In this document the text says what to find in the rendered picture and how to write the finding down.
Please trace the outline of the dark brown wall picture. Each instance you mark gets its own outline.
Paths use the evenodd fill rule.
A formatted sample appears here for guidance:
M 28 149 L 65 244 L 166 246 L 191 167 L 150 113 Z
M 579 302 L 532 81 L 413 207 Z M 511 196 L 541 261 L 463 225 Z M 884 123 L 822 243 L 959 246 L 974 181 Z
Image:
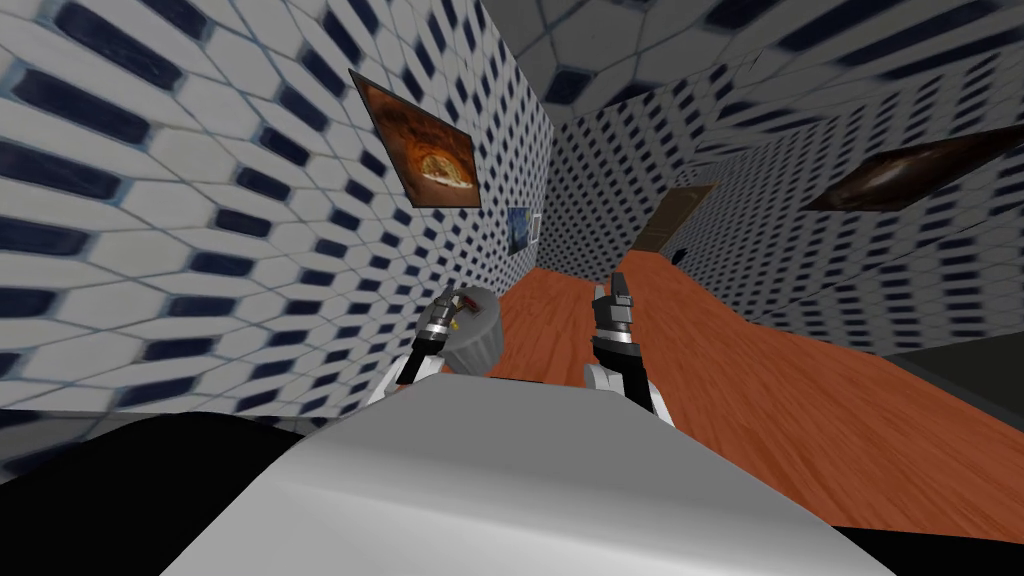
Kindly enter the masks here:
M 1024 124 L 876 154 L 805 211 L 897 212 L 1024 145 Z

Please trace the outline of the blue wall picture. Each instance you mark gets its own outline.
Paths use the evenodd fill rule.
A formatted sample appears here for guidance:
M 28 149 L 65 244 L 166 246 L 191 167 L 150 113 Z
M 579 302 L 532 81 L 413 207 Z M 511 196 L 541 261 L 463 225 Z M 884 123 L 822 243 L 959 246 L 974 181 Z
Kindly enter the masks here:
M 526 249 L 530 244 L 534 211 L 529 207 L 510 207 L 507 211 L 508 254 Z

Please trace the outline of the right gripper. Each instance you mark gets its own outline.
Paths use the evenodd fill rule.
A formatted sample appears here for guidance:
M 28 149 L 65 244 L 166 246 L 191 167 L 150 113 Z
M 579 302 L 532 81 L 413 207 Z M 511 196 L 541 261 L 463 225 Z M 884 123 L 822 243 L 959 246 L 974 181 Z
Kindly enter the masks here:
M 633 299 L 625 276 L 615 272 L 611 276 L 611 294 L 604 285 L 594 289 L 592 301 L 595 321 L 594 344 L 632 345 Z

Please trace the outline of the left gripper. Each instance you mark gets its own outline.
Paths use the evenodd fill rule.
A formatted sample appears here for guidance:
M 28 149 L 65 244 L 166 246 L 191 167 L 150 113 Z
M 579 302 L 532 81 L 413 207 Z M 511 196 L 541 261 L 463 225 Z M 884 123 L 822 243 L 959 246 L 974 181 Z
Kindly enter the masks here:
M 454 317 L 461 307 L 461 301 L 456 300 L 454 284 L 450 282 L 445 285 L 443 294 L 435 298 L 424 310 L 420 322 L 417 324 L 416 337 L 418 339 L 445 342 L 451 333 L 451 325 Z

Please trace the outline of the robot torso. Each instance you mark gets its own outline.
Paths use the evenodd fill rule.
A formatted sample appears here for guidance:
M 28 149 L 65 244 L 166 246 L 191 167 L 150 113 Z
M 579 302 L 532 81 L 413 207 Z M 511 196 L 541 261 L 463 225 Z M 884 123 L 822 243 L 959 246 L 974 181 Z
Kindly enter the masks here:
M 623 396 L 437 374 L 307 436 L 161 576 L 893 576 Z

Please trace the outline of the grey ribbed trash bin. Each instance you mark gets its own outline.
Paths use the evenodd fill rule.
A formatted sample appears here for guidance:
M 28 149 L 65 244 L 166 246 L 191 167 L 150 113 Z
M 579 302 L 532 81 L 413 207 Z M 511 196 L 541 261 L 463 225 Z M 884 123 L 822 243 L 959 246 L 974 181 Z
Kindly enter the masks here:
M 440 357 L 454 373 L 485 376 L 504 351 L 500 302 L 483 287 L 465 287 L 459 292 L 463 305 L 454 316 Z

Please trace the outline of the orange framed wall picture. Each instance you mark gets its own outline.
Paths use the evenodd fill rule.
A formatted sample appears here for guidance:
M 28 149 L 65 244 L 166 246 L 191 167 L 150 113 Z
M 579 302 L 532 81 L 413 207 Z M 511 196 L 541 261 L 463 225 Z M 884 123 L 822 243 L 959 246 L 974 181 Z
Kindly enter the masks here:
M 353 70 L 350 77 L 412 207 L 482 206 L 469 134 Z

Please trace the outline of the brown door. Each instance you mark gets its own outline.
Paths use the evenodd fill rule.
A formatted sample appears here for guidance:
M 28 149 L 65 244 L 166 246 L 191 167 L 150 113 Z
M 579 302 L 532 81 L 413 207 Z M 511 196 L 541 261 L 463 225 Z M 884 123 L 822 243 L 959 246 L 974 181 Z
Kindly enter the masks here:
M 707 184 L 669 190 L 630 250 L 659 252 L 715 188 L 716 184 Z

